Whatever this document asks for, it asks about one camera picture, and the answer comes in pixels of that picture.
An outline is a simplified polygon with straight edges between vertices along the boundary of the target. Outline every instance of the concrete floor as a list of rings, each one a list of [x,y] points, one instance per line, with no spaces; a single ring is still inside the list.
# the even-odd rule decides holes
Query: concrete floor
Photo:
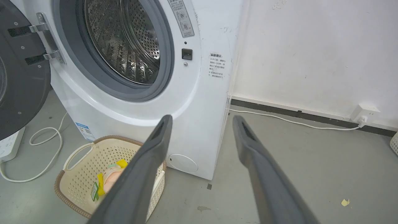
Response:
[[[27,125],[17,157],[3,164],[10,178],[32,177],[47,165],[58,149],[59,139],[33,147],[29,138],[41,128],[58,127],[64,113],[57,96],[51,92],[42,110]],[[231,123],[235,114],[231,112],[227,121],[214,179],[207,181],[167,169],[163,195],[147,223],[259,223],[248,172],[238,161],[236,152]],[[388,145],[390,138],[357,130],[316,130],[275,118],[242,115],[321,223],[398,222],[398,158]],[[87,143],[69,117],[61,130],[62,151],[42,177],[28,183],[10,183],[0,177],[1,223],[87,222],[53,190],[67,157]],[[49,131],[37,142],[51,135]],[[207,189],[208,183],[212,184],[211,190]],[[340,204],[344,198],[351,201],[346,207]]]

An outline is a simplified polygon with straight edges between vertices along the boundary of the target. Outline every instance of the plastic basket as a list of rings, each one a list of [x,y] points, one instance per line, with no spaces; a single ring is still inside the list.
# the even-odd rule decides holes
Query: plastic basket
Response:
[[[392,150],[398,155],[398,132],[392,137],[390,141]]]
[[[97,174],[103,173],[108,165],[121,159],[129,162],[141,146],[141,142],[120,136],[106,136],[81,146],[69,156],[63,170],[58,174],[54,185],[55,193],[71,209],[86,218],[91,218],[104,198],[101,196],[99,200],[93,202],[90,195],[94,182],[98,182]],[[91,147],[89,152],[69,168],[70,161],[87,147]],[[152,214],[163,193],[165,171],[166,163],[164,162],[156,172],[146,220]]]

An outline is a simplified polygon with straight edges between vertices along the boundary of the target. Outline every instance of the door hinge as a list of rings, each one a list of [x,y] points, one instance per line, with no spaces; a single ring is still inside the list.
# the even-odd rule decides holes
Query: door hinge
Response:
[[[48,50],[46,54],[43,54],[44,59],[50,60],[53,58],[57,58],[59,62],[62,64],[66,64],[62,52],[59,49],[58,44],[53,38],[53,31],[51,30],[50,25],[47,23],[47,17],[44,13],[38,12],[36,13],[37,20],[39,21],[39,25],[29,26],[31,33],[39,33],[42,32],[44,36],[44,40],[47,43]]]

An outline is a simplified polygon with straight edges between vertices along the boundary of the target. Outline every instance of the white wall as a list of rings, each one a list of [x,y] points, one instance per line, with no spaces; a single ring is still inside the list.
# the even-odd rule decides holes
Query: white wall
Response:
[[[381,111],[372,126],[398,130],[397,9],[397,0],[252,0],[233,98],[346,121],[367,103]]]

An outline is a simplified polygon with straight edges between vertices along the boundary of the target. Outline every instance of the paper scrap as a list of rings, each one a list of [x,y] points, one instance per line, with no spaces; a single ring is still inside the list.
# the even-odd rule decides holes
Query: paper scrap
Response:
[[[341,205],[344,206],[344,207],[349,205],[349,199],[348,200],[343,199],[342,202],[341,202]]]

